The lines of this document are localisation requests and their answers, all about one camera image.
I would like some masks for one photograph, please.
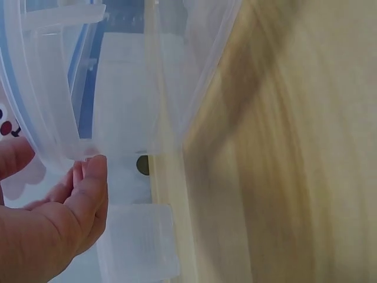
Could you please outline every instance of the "finger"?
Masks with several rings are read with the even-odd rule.
[[[93,226],[98,208],[102,205],[107,190],[107,159],[104,156],[92,158],[84,180],[72,191],[64,202],[74,214],[82,232],[87,236]]]
[[[73,165],[73,187],[77,187],[79,182],[84,179],[84,174],[82,172],[82,162],[75,162]]]
[[[23,209],[32,211],[48,202],[64,203],[65,200],[71,195],[73,189],[72,176],[73,169],[68,171],[64,178],[51,189],[44,199],[31,202],[25,205]]]
[[[77,255],[81,255],[83,252],[89,250],[98,241],[100,236],[105,232],[107,211],[108,192],[106,191],[105,199],[100,208],[97,210],[97,213],[95,214],[92,229],[89,235],[87,236],[86,240],[81,244],[80,249],[77,252]]]
[[[33,149],[24,137],[0,142],[0,180],[21,171],[34,155]]]
[[[71,196],[73,190],[73,173],[74,169],[68,171],[63,179],[56,184],[46,195],[49,202],[64,203]]]
[[[32,210],[34,210],[34,209],[36,209],[36,208],[38,208],[38,207],[40,207],[40,206],[42,206],[46,203],[48,203],[48,200],[46,200],[46,199],[36,200],[34,202],[31,202],[31,203],[25,205],[23,207],[23,209],[28,210],[28,211],[32,211]]]

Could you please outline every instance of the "hand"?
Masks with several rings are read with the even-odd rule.
[[[24,138],[0,142],[0,179],[34,157]],[[88,250],[105,230],[107,161],[76,162],[40,201],[23,209],[4,206],[0,188],[0,282],[48,282]]]

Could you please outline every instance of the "wooden surface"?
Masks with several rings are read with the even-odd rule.
[[[377,282],[377,1],[244,0],[183,152],[151,170],[172,282]]]

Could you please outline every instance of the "plastic lid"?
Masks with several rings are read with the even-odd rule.
[[[71,167],[71,160],[94,153],[91,145],[79,138],[64,40],[66,28],[99,22],[104,13],[102,4],[25,12],[19,0],[0,1],[5,91],[27,138],[41,159],[55,170],[65,171]]]

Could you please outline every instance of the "clear plastic container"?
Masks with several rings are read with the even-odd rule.
[[[110,206],[97,242],[103,283],[152,283],[180,273],[169,206]]]
[[[179,145],[240,3],[0,0],[1,79],[42,162],[158,153],[161,102]]]

